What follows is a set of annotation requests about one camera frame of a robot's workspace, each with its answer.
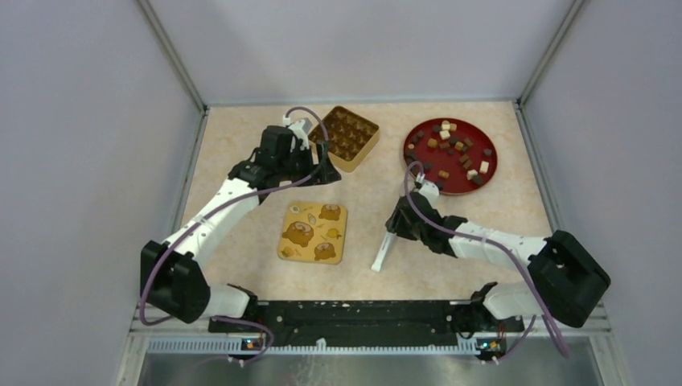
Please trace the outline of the silver metal tongs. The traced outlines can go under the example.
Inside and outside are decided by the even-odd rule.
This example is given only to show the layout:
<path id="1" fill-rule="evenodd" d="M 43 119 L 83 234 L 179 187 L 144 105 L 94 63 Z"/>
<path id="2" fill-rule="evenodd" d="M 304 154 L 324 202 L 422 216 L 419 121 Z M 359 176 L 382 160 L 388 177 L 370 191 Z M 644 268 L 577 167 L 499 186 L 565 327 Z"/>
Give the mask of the silver metal tongs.
<path id="1" fill-rule="evenodd" d="M 382 265 L 384 263 L 384 260 L 386 256 L 388 255 L 391 247 L 393 246 L 394 242 L 396 241 L 397 234 L 393 232 L 386 232 L 384 235 L 384 239 L 380 243 L 379 250 L 376 254 L 375 260 L 372 262 L 371 265 L 371 270 L 375 273 L 378 273 L 382 269 Z"/>

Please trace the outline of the gold chocolate tin box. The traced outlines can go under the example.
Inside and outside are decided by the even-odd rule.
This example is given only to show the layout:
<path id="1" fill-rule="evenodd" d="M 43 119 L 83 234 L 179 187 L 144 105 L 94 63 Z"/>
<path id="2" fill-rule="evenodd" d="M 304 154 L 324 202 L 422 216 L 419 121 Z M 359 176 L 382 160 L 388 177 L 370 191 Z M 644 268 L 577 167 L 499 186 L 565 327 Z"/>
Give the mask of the gold chocolate tin box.
<path id="1" fill-rule="evenodd" d="M 337 105 L 324 118 L 333 165 L 353 172 L 380 140 L 380 127 L 351 110 Z"/>

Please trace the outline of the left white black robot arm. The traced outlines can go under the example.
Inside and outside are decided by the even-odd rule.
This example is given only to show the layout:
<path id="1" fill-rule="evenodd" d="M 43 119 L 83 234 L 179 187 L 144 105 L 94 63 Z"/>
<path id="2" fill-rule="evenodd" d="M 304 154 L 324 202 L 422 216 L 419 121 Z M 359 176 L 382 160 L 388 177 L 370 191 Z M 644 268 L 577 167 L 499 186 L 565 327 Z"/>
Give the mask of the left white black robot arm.
<path id="1" fill-rule="evenodd" d="M 259 146 L 230 170 L 196 215 L 165 240 L 142 248 L 141 306 L 152 305 L 185 323 L 220 316 L 239 332 L 256 326 L 254 295 L 236 285 L 210 285 L 203 271 L 223 239 L 268 195 L 341 179 L 327 157 L 327 142 L 309 141 L 311 128 L 309 119 L 289 117 L 267 126 Z"/>

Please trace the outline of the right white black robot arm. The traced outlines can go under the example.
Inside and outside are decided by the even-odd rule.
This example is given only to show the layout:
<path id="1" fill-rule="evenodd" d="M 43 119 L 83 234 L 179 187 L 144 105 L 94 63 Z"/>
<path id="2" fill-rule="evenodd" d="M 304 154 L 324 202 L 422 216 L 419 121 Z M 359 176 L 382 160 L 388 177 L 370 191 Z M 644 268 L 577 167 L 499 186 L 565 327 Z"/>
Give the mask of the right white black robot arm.
<path id="1" fill-rule="evenodd" d="M 397 237 L 420 241 L 432 253 L 484 261 L 521 275 L 520 282 L 493 284 L 474 294 L 481 303 L 471 310 L 471 319 L 481 331 L 526 315 L 580 328 L 610 288 L 610 275 L 573 234 L 520 236 L 486 228 L 465 217 L 441 215 L 434 207 L 437 197 L 430 182 L 404 193 L 385 227 Z"/>

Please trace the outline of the white chocolate cube right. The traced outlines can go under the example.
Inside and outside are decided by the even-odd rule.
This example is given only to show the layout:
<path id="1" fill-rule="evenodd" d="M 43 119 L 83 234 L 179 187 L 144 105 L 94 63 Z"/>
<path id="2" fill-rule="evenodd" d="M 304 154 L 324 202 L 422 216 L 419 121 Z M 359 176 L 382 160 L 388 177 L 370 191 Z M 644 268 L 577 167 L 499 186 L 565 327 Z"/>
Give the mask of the white chocolate cube right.
<path id="1" fill-rule="evenodd" d="M 488 173 L 490 169 L 490 163 L 487 161 L 481 161 L 480 167 L 479 167 L 479 173 L 482 175 L 485 175 Z"/>

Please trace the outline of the yellow bear tin lid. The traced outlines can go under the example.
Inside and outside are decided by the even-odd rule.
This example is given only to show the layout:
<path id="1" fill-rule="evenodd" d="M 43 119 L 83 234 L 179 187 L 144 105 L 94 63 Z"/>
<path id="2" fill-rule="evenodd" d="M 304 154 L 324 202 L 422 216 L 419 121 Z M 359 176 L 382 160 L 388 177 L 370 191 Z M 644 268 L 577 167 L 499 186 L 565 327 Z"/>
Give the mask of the yellow bear tin lid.
<path id="1" fill-rule="evenodd" d="M 284 261 L 337 265 L 343 259 L 348 210 L 336 203 L 287 206 L 277 255 Z"/>

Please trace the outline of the red round plate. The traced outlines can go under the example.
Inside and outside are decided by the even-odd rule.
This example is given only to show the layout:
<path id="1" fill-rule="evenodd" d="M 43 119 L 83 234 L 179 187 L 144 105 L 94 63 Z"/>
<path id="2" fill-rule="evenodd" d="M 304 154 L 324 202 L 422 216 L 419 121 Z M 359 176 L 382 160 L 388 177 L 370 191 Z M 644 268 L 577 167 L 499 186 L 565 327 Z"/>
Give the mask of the red round plate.
<path id="1" fill-rule="evenodd" d="M 439 133 L 450 131 L 442 140 Z M 489 183 L 498 169 L 499 157 L 491 138 L 477 126 L 451 117 L 424 121 L 409 131 L 403 143 L 402 157 L 406 165 L 418 161 L 431 162 L 425 178 L 436 183 L 443 195 L 465 195 Z M 481 161 L 490 163 L 487 174 L 479 173 Z M 450 174 L 440 179 L 438 172 Z"/>

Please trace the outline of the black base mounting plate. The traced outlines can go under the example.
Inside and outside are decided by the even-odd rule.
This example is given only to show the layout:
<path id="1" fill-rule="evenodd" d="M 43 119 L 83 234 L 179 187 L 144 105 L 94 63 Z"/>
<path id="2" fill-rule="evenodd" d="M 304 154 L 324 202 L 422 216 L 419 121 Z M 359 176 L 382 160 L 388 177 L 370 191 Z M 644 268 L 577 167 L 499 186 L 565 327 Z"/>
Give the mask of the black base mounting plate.
<path id="1" fill-rule="evenodd" d="M 263 325 L 276 347 L 314 346 L 319 339 L 332 347 L 443 347 L 524 330 L 522 321 L 497 320 L 480 303 L 447 300 L 261 301 L 244 319 L 245 326 L 210 321 L 208 330 L 259 334 Z"/>

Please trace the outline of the grey aluminium rail frame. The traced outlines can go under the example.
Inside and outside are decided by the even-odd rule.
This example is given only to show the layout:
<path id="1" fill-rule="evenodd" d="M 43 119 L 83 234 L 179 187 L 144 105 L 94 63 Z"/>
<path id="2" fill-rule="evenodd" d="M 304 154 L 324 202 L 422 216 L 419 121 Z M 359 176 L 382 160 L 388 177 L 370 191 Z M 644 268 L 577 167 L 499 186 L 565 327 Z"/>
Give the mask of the grey aluminium rail frame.
<path id="1" fill-rule="evenodd" d="M 634 379 L 622 357 L 620 346 L 611 329 L 606 310 L 599 304 L 587 318 L 581 328 L 572 328 L 557 323 L 565 340 L 581 340 L 587 343 L 588 352 L 592 355 L 597 378 L 603 385 L 632 385 Z M 124 354 L 124 363 L 119 370 L 118 380 L 121 383 L 131 382 L 131 376 L 125 376 L 128 357 L 141 355 L 137 349 L 145 349 L 147 353 L 161 354 L 194 354 L 194 355 L 238 355 L 244 336 L 231 336 L 225 333 L 211 333 L 208 321 L 200 320 L 186 325 L 182 322 L 168 321 L 161 326 L 143 326 L 138 316 L 134 315 L 128 333 L 128 341 Z M 378 345 L 372 343 L 334 343 L 331 338 L 314 338 L 311 343 L 282 343 L 268 349 L 267 355 L 445 355 L 458 359 L 471 359 L 478 354 L 477 346 L 484 339 L 492 339 L 494 335 L 479 332 L 471 339 L 459 338 L 457 343 L 391 343 Z"/>

